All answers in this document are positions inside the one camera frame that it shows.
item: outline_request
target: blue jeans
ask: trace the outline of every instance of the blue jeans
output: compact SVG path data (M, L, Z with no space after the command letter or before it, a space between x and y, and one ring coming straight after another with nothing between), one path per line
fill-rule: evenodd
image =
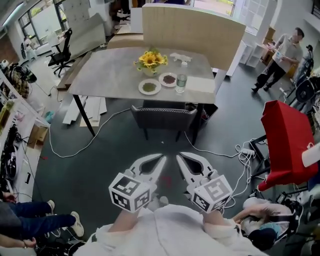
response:
M21 221L22 239L31 239L58 228L70 227L76 222L76 218L70 214L35 217L36 215L51 213L51 207L47 202L18 202L8 204Z

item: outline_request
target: white box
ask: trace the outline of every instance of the white box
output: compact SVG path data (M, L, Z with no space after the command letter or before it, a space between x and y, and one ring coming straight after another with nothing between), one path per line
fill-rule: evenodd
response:
M233 193L224 175L194 189L191 201L206 213L221 208Z
M111 201L114 205L135 213L151 201L151 185L123 173L118 173L109 186Z

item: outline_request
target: potted plant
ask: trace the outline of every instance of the potted plant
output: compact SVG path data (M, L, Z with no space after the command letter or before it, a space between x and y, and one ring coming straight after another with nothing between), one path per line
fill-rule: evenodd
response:
M134 64L137 70L142 71L148 77L154 77L159 73L162 65L168 65L168 57L162 56L156 48L145 51Z

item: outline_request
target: ceiling light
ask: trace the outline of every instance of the ceiling light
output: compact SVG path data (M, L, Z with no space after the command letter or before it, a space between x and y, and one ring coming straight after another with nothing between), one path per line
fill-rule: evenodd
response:
M11 14L9 15L9 17L5 20L5 22L2 24L2 26L4 27L10 20L11 18L21 9L21 7L24 5L24 2L19 3L16 8L13 10L13 12L11 12Z

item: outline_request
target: red cloth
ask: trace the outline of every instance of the red cloth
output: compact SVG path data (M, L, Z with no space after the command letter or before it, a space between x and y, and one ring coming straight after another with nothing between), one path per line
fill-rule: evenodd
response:
M261 122L264 126L270 174L258 185L264 191L274 185L301 184L317 174L318 164L304 167L302 153L315 144L308 117L278 100L265 104Z

